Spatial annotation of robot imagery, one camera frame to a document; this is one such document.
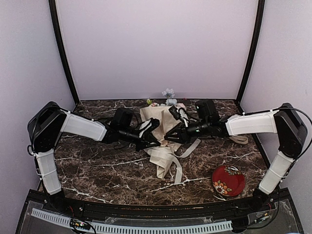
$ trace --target brown marble surface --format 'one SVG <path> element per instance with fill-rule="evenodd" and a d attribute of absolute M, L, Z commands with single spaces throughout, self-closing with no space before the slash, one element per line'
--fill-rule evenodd
<path fill-rule="evenodd" d="M 179 100 L 196 116 L 196 100 Z M 238 112 L 232 100 L 214 101 L 221 116 Z M 118 107 L 139 109 L 146 100 L 82 101 L 75 112 L 94 119 L 112 117 Z M 202 140 L 193 153 L 179 159 L 182 183 L 174 185 L 175 164 L 164 180 L 156 177 L 156 165 L 144 152 L 136 152 L 126 142 L 103 144 L 91 139 L 64 134 L 55 151 L 58 175 L 67 197 L 123 205 L 187 205 L 217 202 L 220 199 L 211 183 L 213 170 L 220 165 L 233 165 L 245 176 L 246 186 L 236 199 L 252 195 L 261 181 L 266 166 L 251 136 L 247 145 L 228 138 Z M 177 151 L 182 154 L 190 144 Z"/>

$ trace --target white flower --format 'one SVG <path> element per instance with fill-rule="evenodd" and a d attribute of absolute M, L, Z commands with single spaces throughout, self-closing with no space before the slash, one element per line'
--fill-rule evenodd
<path fill-rule="evenodd" d="M 173 98 L 175 96 L 175 92 L 173 89 L 166 89 L 165 91 L 161 92 L 163 96 L 166 98 Z"/>

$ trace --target black vertical post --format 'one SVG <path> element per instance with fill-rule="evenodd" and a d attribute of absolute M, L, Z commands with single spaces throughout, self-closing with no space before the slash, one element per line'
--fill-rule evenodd
<path fill-rule="evenodd" d="M 260 29 L 261 29 L 261 23 L 262 23 L 262 17 L 263 17 L 263 12 L 264 12 L 264 3 L 265 0 L 259 0 L 258 1 L 258 10 L 257 10 L 257 15 L 255 18 L 255 24 L 254 24 L 254 29 L 253 29 L 253 38 L 252 38 L 252 43 L 250 45 L 250 50 L 248 54 L 248 59 L 243 75 L 242 82 L 239 87 L 239 91 L 236 97 L 236 101 L 240 104 L 240 102 L 243 99 L 243 95 L 247 86 L 248 78 L 250 75 L 250 71 L 252 69 L 253 61 L 254 61 L 254 55 L 255 51 L 257 49 L 257 44 L 259 40 L 259 34 L 260 34 Z"/>
<path fill-rule="evenodd" d="M 66 75 L 66 79 L 69 85 L 70 92 L 72 93 L 74 102 L 77 105 L 79 103 L 79 97 L 77 94 L 77 90 L 75 88 L 74 80 L 70 72 L 68 61 L 67 61 L 67 56 L 65 53 L 62 34 L 60 32 L 60 27 L 59 27 L 59 18 L 58 18 L 55 0 L 49 0 L 49 5 L 50 5 L 50 12 L 51 12 L 51 18 L 52 18 L 52 23 L 53 23 L 53 28 L 54 28 L 55 39 L 58 45 L 59 56 L 63 64 L 63 69 Z"/>

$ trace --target marble table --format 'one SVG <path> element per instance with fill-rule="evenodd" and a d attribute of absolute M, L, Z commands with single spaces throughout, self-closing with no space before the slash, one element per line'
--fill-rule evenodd
<path fill-rule="evenodd" d="M 178 100 L 196 116 L 197 100 Z M 221 116 L 238 113 L 232 100 L 215 100 Z M 147 107 L 146 100 L 81 101 L 75 109 L 80 115 L 94 119 L 112 117 L 118 107 L 139 109 Z M 235 166 L 245 176 L 246 186 L 237 199 L 252 195 L 267 167 L 251 135 L 247 145 L 228 138 L 202 140 L 192 154 L 179 159 L 183 176 L 174 185 L 175 165 L 165 179 L 156 177 L 156 165 L 144 152 L 136 152 L 126 142 L 103 144 L 72 134 L 63 134 L 55 159 L 58 176 L 65 195 L 70 198 L 122 205 L 187 205 L 221 201 L 211 182 L 213 170 L 220 165 Z M 191 144 L 177 151 L 182 154 Z"/>

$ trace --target plate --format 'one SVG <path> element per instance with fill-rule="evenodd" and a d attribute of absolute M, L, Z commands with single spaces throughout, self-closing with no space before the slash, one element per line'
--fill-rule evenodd
<path fill-rule="evenodd" d="M 237 196 L 245 188 L 245 177 L 236 167 L 219 166 L 212 176 L 215 190 L 222 196 Z"/>

